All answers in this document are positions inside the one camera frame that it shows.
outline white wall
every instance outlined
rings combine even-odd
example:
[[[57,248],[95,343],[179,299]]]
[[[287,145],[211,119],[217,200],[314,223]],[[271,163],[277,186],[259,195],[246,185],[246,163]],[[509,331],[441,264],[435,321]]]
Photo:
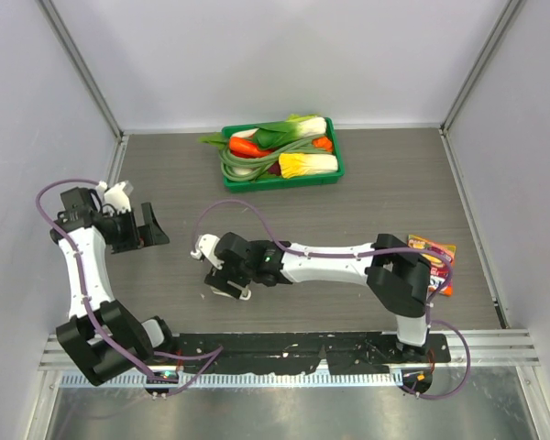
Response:
[[[525,2],[452,139],[504,303],[550,381],[550,1]]]
[[[124,129],[440,123],[505,0],[55,0]]]
[[[0,0],[0,439],[22,438],[47,335],[69,307],[63,257],[34,196],[57,179],[103,178],[113,147],[35,2]]]

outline snack package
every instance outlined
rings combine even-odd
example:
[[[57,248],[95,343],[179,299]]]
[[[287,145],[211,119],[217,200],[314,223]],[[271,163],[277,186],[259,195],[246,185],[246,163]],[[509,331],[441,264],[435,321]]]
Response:
[[[453,267],[455,265],[455,252],[457,251],[457,247],[455,245],[441,245],[439,243],[435,243],[434,241],[430,241],[420,236],[408,235],[407,246],[415,249],[432,250],[437,254],[446,256],[450,260],[450,264],[452,264]],[[446,279],[446,274],[448,273],[448,269],[446,268],[444,263],[439,259],[427,256],[427,255],[424,255],[424,256],[430,261],[430,264],[431,264],[429,289],[430,289],[430,292],[433,292],[440,285],[440,283]],[[452,281],[450,281],[448,285],[444,287],[440,293],[445,296],[451,296]]]

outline orange carrot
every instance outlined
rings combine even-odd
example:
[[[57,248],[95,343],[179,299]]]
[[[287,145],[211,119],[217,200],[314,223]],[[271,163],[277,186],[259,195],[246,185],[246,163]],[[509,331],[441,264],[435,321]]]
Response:
[[[272,153],[270,149],[259,149],[250,140],[242,137],[231,137],[228,141],[228,147],[230,147],[230,151],[246,154],[251,158],[264,158]]]
[[[322,136],[322,137],[319,137],[318,139],[314,139],[312,141],[312,145],[314,145],[317,149],[325,149],[329,153],[332,153],[332,151],[334,150],[332,141],[326,136]]]

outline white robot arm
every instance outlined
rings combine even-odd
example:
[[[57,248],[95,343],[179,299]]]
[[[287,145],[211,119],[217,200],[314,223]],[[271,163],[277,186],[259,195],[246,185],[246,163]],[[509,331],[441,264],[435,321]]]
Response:
[[[58,213],[55,223],[71,237],[82,254],[85,289],[98,322],[108,328],[118,344],[146,361],[153,357],[155,350],[165,351],[164,346],[172,342],[171,331],[158,316],[140,323],[114,298],[105,251],[107,246],[112,247],[113,253],[119,253],[167,244],[169,238],[160,229],[150,203],[142,204],[145,224],[137,226],[128,198],[131,192],[128,181],[109,189],[101,182],[95,190],[73,188],[63,192],[64,210]],[[92,341],[94,326],[83,303],[75,251],[54,229],[50,235],[63,252],[71,287],[69,322],[57,327],[57,338],[85,377],[93,385],[99,385],[133,365],[105,341]]]
[[[247,300],[251,281],[274,286],[303,281],[341,281],[369,287],[397,319],[397,337],[410,347],[425,344],[425,317],[430,264],[420,255],[358,258],[377,248],[406,247],[395,236],[380,234],[376,243],[353,247],[308,247],[284,243],[283,251],[270,241],[251,241],[233,233],[198,238],[195,259],[208,259],[213,267],[204,282],[212,292]],[[326,254],[327,258],[311,257]],[[334,258],[353,254],[354,258]]]

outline green plastic basket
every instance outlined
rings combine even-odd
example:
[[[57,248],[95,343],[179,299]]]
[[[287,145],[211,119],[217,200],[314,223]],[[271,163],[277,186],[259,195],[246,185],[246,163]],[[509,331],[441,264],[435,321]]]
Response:
[[[297,188],[299,186],[326,185],[328,183],[338,182],[338,179],[345,175],[345,164],[342,161],[342,155],[340,154],[340,147],[338,146],[338,140],[336,139],[336,133],[334,132],[334,125],[329,117],[326,117],[325,121],[326,135],[330,140],[332,140],[334,145],[334,154],[338,159],[338,171],[329,172],[327,174],[316,174],[314,176],[293,177],[292,179],[276,177],[273,179],[261,179],[258,181],[230,181],[224,177],[225,187],[231,193],[246,193],[249,191],[279,190],[280,188]],[[254,124],[245,126],[225,126],[222,129],[222,134],[225,137],[230,138],[236,132],[249,130],[254,126]]]

